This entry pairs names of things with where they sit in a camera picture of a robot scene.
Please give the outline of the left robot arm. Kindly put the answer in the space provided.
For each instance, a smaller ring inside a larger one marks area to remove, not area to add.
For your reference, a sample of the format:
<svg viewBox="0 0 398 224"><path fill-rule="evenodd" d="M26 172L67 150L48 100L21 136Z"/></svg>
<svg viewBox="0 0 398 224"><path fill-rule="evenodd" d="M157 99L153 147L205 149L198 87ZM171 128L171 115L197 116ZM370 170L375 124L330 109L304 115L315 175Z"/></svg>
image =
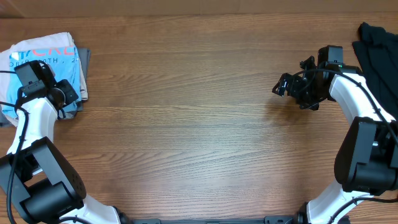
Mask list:
<svg viewBox="0 0 398 224"><path fill-rule="evenodd" d="M129 223L116 207L87 194L78 172L53 143L56 120L78 98L68 80L56 81L41 60L19 65L14 73L22 83L13 104L19 124L12 146L1 158L1 188L10 222L15 222L16 209L27 223Z"/></svg>

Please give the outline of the light blue t-shirt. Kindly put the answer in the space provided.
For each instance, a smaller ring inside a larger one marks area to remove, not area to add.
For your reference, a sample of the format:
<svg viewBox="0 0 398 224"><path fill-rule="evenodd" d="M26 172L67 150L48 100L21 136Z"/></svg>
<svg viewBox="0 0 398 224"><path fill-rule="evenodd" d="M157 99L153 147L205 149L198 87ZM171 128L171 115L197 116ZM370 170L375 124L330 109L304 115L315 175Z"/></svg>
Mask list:
<svg viewBox="0 0 398 224"><path fill-rule="evenodd" d="M49 65L55 74L55 80L68 80L78 95L78 99L64 107L67 116L73 116L78 111L78 103L82 101L80 82L83 80L80 72L80 58L76 47L59 47L56 49L25 50L6 53L2 59L1 70L14 71L16 66L33 60L41 60ZM17 101L17 91L22 87L18 76L1 74L1 101L14 104Z"/></svg>

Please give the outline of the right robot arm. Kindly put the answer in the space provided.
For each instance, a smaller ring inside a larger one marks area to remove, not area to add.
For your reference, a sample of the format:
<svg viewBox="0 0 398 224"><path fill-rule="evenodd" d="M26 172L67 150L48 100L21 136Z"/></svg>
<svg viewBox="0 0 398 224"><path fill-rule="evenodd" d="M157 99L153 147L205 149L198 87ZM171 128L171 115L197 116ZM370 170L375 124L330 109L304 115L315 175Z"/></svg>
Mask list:
<svg viewBox="0 0 398 224"><path fill-rule="evenodd" d="M302 110L337 102L349 130L335 157L334 181L291 223L349 223L347 214L361 202L396 203L380 196L397 190L397 120L373 96L360 69L344 64L341 46L320 48L300 68L282 74L272 92L295 98Z"/></svg>

